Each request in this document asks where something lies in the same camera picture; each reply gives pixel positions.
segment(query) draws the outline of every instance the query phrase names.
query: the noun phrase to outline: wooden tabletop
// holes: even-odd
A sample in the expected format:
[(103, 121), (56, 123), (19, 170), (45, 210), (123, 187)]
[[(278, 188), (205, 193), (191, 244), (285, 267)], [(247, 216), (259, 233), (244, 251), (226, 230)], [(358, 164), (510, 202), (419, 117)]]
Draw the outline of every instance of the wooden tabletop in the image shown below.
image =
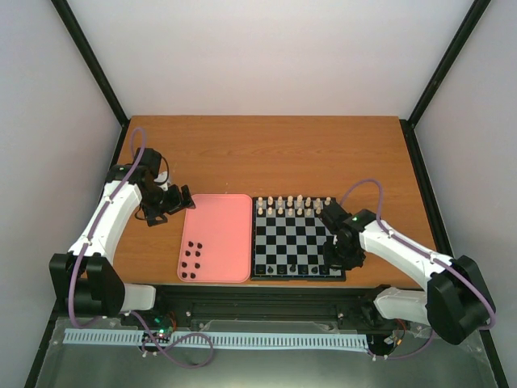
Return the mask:
[[(401, 233), (434, 248), (410, 157), (397, 117), (134, 116), (147, 146), (169, 161), (174, 183), (196, 193), (249, 196), (335, 196), (364, 178), (381, 181), (382, 217)], [(131, 162), (127, 136), (119, 162)], [(373, 184), (357, 188), (345, 209), (375, 211)], [(183, 284), (177, 275), (185, 212), (149, 228), (128, 222), (116, 250), (115, 269), (125, 282)], [(252, 281), (244, 285), (375, 287), (416, 284), (392, 265), (367, 255), (347, 281)]]

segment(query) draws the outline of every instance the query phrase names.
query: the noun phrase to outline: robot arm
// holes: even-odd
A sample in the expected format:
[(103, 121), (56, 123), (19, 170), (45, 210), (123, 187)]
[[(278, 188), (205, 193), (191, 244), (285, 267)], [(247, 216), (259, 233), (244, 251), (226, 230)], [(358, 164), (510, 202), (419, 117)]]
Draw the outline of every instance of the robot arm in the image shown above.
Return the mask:
[[(176, 185), (156, 182), (161, 159), (157, 151), (144, 149), (129, 180), (113, 197), (111, 194), (132, 164), (116, 165), (110, 169), (102, 199), (81, 237), (68, 253), (55, 254), (50, 261), (50, 273), (61, 309), (66, 310), (72, 269), (85, 243), (87, 245), (79, 276), (86, 272), (86, 277), (77, 279), (74, 294), (74, 310), (77, 314), (113, 317), (120, 311), (153, 308), (155, 288), (123, 283), (113, 269), (113, 258), (124, 227), (138, 207), (142, 208), (148, 226), (167, 222), (165, 214), (194, 207), (188, 186), (183, 186), (180, 192)], [(92, 226), (94, 232), (88, 238)]]
[[(322, 210), (321, 220), (334, 234), (326, 242), (323, 257), (331, 268), (351, 270), (362, 267), (364, 252), (385, 259), (414, 279), (423, 291), (400, 290), (390, 287), (376, 295), (373, 304), (382, 318), (401, 318), (430, 325), (438, 335), (451, 344), (459, 344), (489, 318), (482, 302), (463, 283), (433, 262), (439, 259), (465, 277), (486, 298), (495, 310), (494, 302), (476, 263), (467, 256), (453, 259), (425, 248), (406, 236), (392, 237), (393, 229), (385, 222), (380, 227), (376, 214), (363, 209), (352, 215), (333, 202)], [(415, 249), (429, 255), (426, 259)]]

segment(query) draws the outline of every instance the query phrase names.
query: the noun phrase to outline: gray floor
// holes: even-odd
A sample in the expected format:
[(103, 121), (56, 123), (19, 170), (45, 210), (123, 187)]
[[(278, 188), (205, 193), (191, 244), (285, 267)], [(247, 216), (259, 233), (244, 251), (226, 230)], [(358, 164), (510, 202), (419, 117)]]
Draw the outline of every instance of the gray floor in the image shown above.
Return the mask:
[[(438, 339), (405, 361), (372, 362), (357, 352), (218, 350), (201, 369), (181, 369), (157, 356), (142, 358), (138, 349), (61, 344), (58, 325), (41, 370), (38, 387), (495, 387), (478, 337), (454, 347)], [(406, 336), (397, 353), (410, 352), (422, 339)], [(173, 354), (199, 362), (207, 351), (177, 349)]]

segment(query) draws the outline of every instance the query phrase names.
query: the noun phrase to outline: white linear rail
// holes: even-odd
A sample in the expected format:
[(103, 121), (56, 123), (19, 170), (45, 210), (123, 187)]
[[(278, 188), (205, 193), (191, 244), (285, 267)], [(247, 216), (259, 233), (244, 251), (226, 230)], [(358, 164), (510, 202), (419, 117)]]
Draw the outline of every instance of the white linear rail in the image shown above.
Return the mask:
[[(176, 331), (166, 346), (190, 331)], [(142, 330), (100, 330), (100, 329), (65, 329), (63, 344), (141, 346), (145, 332)], [(215, 349), (241, 350), (345, 350), (349, 352), (366, 352), (368, 343), (366, 335), (359, 334), (284, 334), (284, 333), (237, 333), (209, 332)], [(179, 348), (208, 348), (200, 337), (190, 337)]]

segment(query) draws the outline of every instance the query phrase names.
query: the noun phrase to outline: gray wall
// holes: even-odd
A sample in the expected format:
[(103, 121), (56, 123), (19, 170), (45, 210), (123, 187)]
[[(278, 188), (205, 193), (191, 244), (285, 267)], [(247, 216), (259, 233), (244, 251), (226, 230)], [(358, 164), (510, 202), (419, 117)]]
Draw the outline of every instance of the gray wall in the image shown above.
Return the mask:
[(498, 307), (494, 341), (517, 386), (517, 2), (492, 1), (417, 127), (455, 254)]
[(129, 115), (406, 117), (472, 0), (70, 0)]
[(50, 1), (0, 2), (0, 386), (23, 386), (48, 274), (99, 198), (119, 127)]

